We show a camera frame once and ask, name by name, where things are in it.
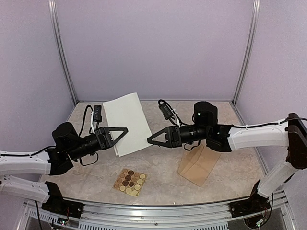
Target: marble tabletop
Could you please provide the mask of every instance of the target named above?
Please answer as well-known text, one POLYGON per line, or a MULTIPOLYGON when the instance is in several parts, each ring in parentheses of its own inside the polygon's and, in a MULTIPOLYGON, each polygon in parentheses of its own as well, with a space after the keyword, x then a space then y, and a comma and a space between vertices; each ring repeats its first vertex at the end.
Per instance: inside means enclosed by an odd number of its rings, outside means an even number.
MULTIPOLYGON (((192 123, 192 101, 168 101, 176 108, 181 120, 192 123)), ((72 112, 71 122, 77 133, 83 119, 85 107, 102 104, 78 103, 72 112)), ((156 101, 141 102, 146 119, 152 133, 166 126, 156 101)), ((218 108, 220 124, 239 124, 238 118, 228 102, 212 102, 218 108)), ((102 126, 107 126, 104 111, 102 126)), ((88 112, 83 136, 88 135, 90 128, 90 113, 88 112)), ((60 176, 43 175, 41 181, 55 182, 64 197, 80 200, 96 201, 114 204, 131 205, 179 205, 214 202, 247 196, 254 183, 263 178, 254 149, 240 149, 222 153, 220 159, 208 176, 202 187, 180 176, 177 172, 182 157, 186 154, 183 148, 160 148, 150 146, 138 152, 118 157, 113 149, 97 152, 99 160, 96 164, 83 167, 74 164, 66 174, 60 176), (148 175, 138 197, 127 195, 113 188, 113 184, 122 168, 129 168, 148 175)), ((95 161, 96 156, 86 156, 83 163, 95 161)))

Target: gray wall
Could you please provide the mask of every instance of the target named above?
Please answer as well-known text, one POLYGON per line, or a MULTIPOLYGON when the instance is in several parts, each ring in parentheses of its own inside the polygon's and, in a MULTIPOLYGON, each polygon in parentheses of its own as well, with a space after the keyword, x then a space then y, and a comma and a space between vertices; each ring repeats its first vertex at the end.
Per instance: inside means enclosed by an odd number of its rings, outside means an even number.
POLYGON ((79 100, 230 100, 252 0, 57 1, 79 100))
MULTIPOLYGON (((59 63, 47 0, 0 0, 0 150, 34 151, 73 109, 59 63)), ((2 230, 23 200, 0 196, 2 230)))
MULTIPOLYGON (((249 124, 274 121, 295 112, 307 117, 307 2, 261 1, 247 78, 238 108, 249 124)), ((271 169, 286 149, 261 148, 271 169)), ((307 171, 285 185, 299 229, 307 226, 307 171)))

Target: brown paper bag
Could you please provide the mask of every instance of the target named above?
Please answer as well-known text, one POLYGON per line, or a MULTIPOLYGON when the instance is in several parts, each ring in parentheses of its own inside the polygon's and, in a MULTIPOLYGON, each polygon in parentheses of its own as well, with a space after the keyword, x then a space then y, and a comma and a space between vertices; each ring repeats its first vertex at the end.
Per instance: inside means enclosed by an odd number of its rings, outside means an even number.
POLYGON ((201 187, 221 154, 200 144, 182 158, 178 173, 201 187))

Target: paper bag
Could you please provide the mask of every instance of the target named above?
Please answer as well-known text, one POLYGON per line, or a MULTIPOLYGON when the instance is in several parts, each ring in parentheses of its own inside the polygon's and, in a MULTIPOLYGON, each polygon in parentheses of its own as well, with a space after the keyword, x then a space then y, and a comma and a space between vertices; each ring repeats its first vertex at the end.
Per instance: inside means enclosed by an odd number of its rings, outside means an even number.
POLYGON ((182 158, 178 173, 201 187, 221 154, 200 144, 182 158))

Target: table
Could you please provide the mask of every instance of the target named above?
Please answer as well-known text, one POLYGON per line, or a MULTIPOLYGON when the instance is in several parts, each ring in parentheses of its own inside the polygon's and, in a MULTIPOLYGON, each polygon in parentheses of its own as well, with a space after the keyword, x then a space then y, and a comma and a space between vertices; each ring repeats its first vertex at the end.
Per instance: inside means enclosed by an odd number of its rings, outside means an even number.
MULTIPOLYGON (((194 101, 168 101, 179 113, 185 123, 192 123, 194 101)), ((85 107, 92 107, 102 102, 78 103, 73 110, 69 122, 77 133, 83 119, 85 107)), ((158 108, 157 101, 141 102, 146 119, 152 133, 166 126, 158 108)), ((228 102, 212 102, 218 108, 219 124, 239 124, 238 118, 228 102)), ((103 126, 107 126, 104 111, 103 126)), ((90 113, 88 112, 83 136, 88 135, 90 113)), ((183 148, 168 149, 151 146, 138 152, 117 157, 113 149, 97 152, 99 160, 96 164, 82 167, 74 164, 66 174, 60 176, 43 175, 41 181, 55 182, 64 197, 80 200, 113 204, 131 205, 173 205, 214 202, 247 196, 254 183, 263 178, 256 153, 253 148, 222 153, 220 159, 202 187, 191 183, 177 173, 180 161, 186 152, 183 148), (148 175, 138 197, 117 191, 113 184, 122 168, 129 168, 148 175)), ((86 156, 83 163, 95 161, 96 156, 86 156)))

